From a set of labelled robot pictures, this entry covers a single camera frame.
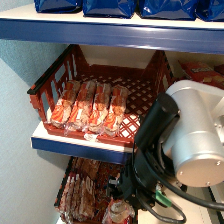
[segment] food package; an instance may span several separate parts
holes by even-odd
[[[82,8],[82,0],[34,0],[37,12],[63,13]]]
[[[84,158],[77,157],[76,164],[75,164],[75,168],[76,169],[79,169],[80,167],[82,167],[82,164],[83,164],[84,161],[85,161]]]
[[[129,216],[132,218],[135,216],[135,211],[131,205],[124,200],[111,199],[104,214],[102,224],[127,224]]]
[[[139,0],[141,17],[195,20],[198,0]]]
[[[93,112],[89,118],[89,130],[97,134],[102,133],[103,122],[108,115],[111,85],[97,83],[93,104]]]
[[[79,206],[79,221],[84,221],[86,219],[92,219],[94,217],[95,209],[95,184],[87,176],[82,183],[82,196],[81,203]]]
[[[137,0],[83,0],[84,16],[131,18]]]
[[[85,172],[91,180],[95,180],[97,172],[99,170],[99,166],[100,161],[96,161],[93,159],[85,159],[81,166],[81,170]]]
[[[207,64],[203,62],[180,62],[180,65],[188,79],[224,89],[224,77]]]
[[[67,122],[65,135],[68,131],[81,131],[88,125],[95,90],[96,82],[94,81],[86,81],[81,85],[78,97]]]
[[[64,128],[71,114],[72,105],[75,102],[79,88],[80,82],[78,81],[72,80],[66,83],[62,96],[59,98],[51,115],[50,121],[55,127]]]
[[[69,189],[66,195],[65,219],[68,223],[73,222],[73,216],[71,213],[71,205],[72,205],[72,196],[73,196],[74,186],[75,186],[75,174],[73,174],[71,177],[71,182],[70,182]]]
[[[119,132],[126,110],[128,93],[126,87],[117,85],[113,88],[109,113],[104,122],[104,133],[111,137],[115,137]]]
[[[62,197],[61,197],[60,205],[58,207],[59,212],[63,213],[63,214],[66,211],[66,198],[67,198],[67,193],[68,193],[68,190],[69,190],[70,182],[71,182],[71,177],[68,176],[68,179],[67,179]]]
[[[81,202],[81,178],[79,174],[76,174],[76,180],[74,184],[74,190],[73,190],[73,195],[72,195],[72,202],[71,202],[71,214],[74,219],[78,218],[78,210],[79,210],[79,205]]]
[[[224,1],[199,0],[196,10],[197,16],[204,21],[224,21]]]

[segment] pantry shelf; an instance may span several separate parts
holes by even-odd
[[[30,4],[0,13],[0,39],[223,54],[224,23],[41,14]]]
[[[124,164],[132,152],[128,147],[50,135],[43,122],[31,136],[31,145],[34,149],[116,164]]]

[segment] red plastic crate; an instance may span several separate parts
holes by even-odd
[[[56,79],[58,71],[64,67],[65,72],[59,80]],[[52,83],[55,86],[57,96],[63,92],[64,84],[76,79],[86,81],[97,79],[102,83],[111,83],[112,86],[120,84],[129,89],[127,109],[120,127],[119,136],[98,136],[102,143],[132,147],[133,139],[139,127],[138,116],[148,112],[150,106],[159,92],[165,91],[174,81],[164,51],[156,51],[145,69],[89,65],[78,45],[70,45],[52,66],[37,80],[28,90],[31,104],[38,110],[44,127],[49,134],[64,136],[64,130],[58,129],[47,123],[44,111],[42,95],[45,93],[49,108],[53,112],[55,104],[53,99]],[[83,132],[69,132],[71,138],[84,139]]]
[[[65,175],[62,180],[58,195],[57,195],[55,203],[54,203],[54,207],[57,212],[60,212],[59,211],[60,202],[62,199],[62,194],[65,190],[65,185],[67,183],[68,176],[70,175],[70,172],[76,172],[76,171],[71,171],[73,158],[74,157],[70,158],[70,161],[69,161],[67,169],[65,171]],[[107,186],[108,176],[111,175],[111,176],[116,177],[122,167],[123,167],[122,165],[118,165],[118,164],[101,162],[101,164],[99,166],[99,170],[97,172],[96,179],[94,181],[95,186],[96,186],[96,188],[95,188],[96,202],[95,202],[94,218],[92,220],[86,220],[83,222],[74,220],[73,224],[79,224],[79,223],[100,224],[100,223],[102,223],[104,213],[105,213],[106,208],[108,207],[108,204],[110,202],[110,198],[106,196],[106,188],[105,188]],[[129,217],[129,223],[130,224],[132,223],[131,217]]]

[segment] packaged bread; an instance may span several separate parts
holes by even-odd
[[[97,83],[93,104],[93,112],[89,118],[89,130],[97,134],[102,133],[103,122],[108,115],[111,85]]]
[[[74,185],[74,190],[73,190],[73,195],[72,195],[72,202],[71,202],[71,213],[74,219],[76,219],[76,210],[79,209],[79,204],[80,204],[80,185],[81,185],[81,178],[79,174],[76,174],[76,180],[75,180],[75,185]]]
[[[79,178],[80,180],[78,181],[79,183],[78,194],[76,194],[76,198],[74,198],[76,200],[76,206],[74,208],[73,218],[76,220],[80,220],[83,218],[82,215],[79,214],[79,207],[81,204],[82,188],[84,185],[84,180],[83,178],[81,178],[81,176],[79,176]]]
[[[68,194],[70,183],[71,183],[71,177],[68,176],[68,179],[67,179],[67,182],[66,182],[66,185],[65,185],[62,197],[61,197],[60,205],[58,207],[59,212],[63,213],[63,214],[66,211],[66,198],[67,198],[67,194]]]
[[[71,80],[65,84],[65,89],[59,98],[51,115],[51,123],[57,128],[64,128],[75,102],[76,95],[80,88],[80,82]]]
[[[96,179],[97,172],[99,170],[100,161],[93,160],[93,159],[84,159],[82,163],[81,170],[85,172],[91,180]]]
[[[87,81],[81,85],[78,97],[67,122],[66,131],[81,131],[88,125],[95,90],[96,82],[94,81]]]
[[[126,110],[128,89],[117,85],[113,88],[109,113],[104,122],[104,133],[114,137],[118,134]]]
[[[71,223],[73,220],[72,213],[71,213],[71,203],[72,203],[72,196],[73,196],[73,191],[74,191],[74,185],[75,185],[75,174],[71,174],[71,182],[70,186],[68,189],[68,193],[66,196],[66,210],[65,210],[65,219],[68,223]]]
[[[81,195],[78,220],[92,219],[95,208],[95,184],[88,176],[83,180]]]

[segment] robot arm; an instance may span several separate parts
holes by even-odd
[[[185,223],[186,217],[166,199],[165,188],[200,206],[224,211],[224,204],[184,192],[187,186],[206,187],[224,180],[223,125],[223,90],[192,81],[175,83],[158,95],[141,123],[132,157],[118,180],[109,179],[108,195],[168,223]],[[174,186],[177,180],[181,189]],[[173,207],[183,219],[155,213],[155,202]]]

